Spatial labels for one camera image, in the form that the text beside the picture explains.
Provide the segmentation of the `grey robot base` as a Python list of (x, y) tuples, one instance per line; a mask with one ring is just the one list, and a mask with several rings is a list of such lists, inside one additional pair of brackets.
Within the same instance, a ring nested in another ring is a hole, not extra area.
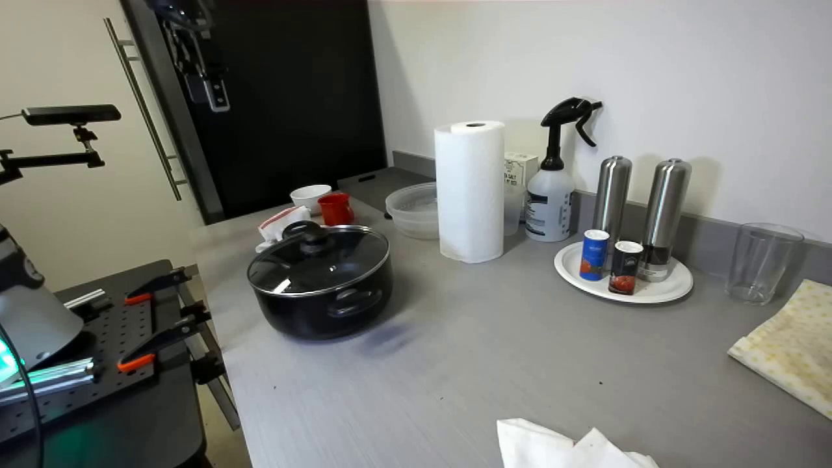
[(0, 225), (0, 327), (28, 370), (51, 359), (83, 329), (83, 319), (43, 285), (43, 276), (4, 225)]

